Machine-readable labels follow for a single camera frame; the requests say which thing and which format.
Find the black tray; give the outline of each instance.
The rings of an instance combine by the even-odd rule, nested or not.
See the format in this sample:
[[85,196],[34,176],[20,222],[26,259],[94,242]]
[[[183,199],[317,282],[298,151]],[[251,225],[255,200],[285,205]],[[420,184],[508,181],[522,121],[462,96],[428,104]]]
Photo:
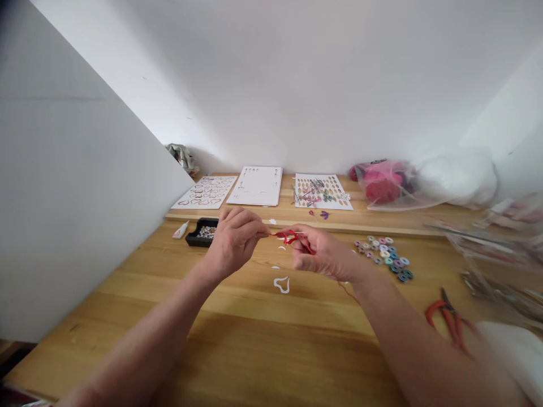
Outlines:
[[213,238],[207,237],[198,237],[198,233],[204,226],[217,227],[219,220],[216,218],[200,218],[196,222],[196,230],[192,233],[189,233],[185,240],[189,246],[198,246],[198,247],[210,247],[213,242]]

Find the paper sheet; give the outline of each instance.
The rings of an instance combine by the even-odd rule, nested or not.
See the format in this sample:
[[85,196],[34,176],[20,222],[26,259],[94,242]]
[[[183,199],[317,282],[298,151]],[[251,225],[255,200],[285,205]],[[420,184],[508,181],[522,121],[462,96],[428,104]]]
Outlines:
[[296,207],[353,210],[350,196],[333,174],[296,174]]
[[228,201],[240,205],[279,205],[281,167],[243,167]]
[[172,209],[219,209],[238,177],[202,177]]

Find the hand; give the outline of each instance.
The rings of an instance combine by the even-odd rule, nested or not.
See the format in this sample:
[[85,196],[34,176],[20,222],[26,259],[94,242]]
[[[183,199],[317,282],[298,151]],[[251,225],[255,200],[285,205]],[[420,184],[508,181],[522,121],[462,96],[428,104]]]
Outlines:
[[241,207],[225,209],[201,272],[207,280],[220,283],[247,263],[258,241],[269,235],[269,227],[254,212]]
[[297,270],[313,271],[340,282],[359,283],[368,272],[376,268],[364,262],[357,253],[353,253],[344,243],[331,234],[304,224],[296,224],[289,228],[294,232],[304,232],[315,255],[296,240],[292,245],[294,255],[293,266]]

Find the heart pattern sheet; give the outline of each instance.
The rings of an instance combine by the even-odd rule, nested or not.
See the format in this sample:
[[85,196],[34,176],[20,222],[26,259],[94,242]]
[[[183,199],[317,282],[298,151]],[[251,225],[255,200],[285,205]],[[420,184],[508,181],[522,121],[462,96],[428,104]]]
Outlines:
[[336,175],[296,174],[293,194],[296,207],[353,210]]
[[219,209],[237,176],[205,176],[172,206],[172,209]]

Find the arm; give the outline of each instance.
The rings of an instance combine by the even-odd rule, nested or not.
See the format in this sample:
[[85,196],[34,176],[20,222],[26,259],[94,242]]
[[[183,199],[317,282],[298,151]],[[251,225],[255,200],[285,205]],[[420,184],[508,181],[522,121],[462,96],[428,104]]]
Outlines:
[[382,352],[412,406],[524,406],[520,388],[501,369],[490,369],[453,348],[396,289],[388,274],[324,231],[305,232],[312,256],[295,242],[294,267],[350,282]]
[[119,341],[98,368],[58,406],[134,406],[148,403],[184,348],[191,326],[215,287],[250,258],[268,227],[242,208],[219,217],[205,258]]

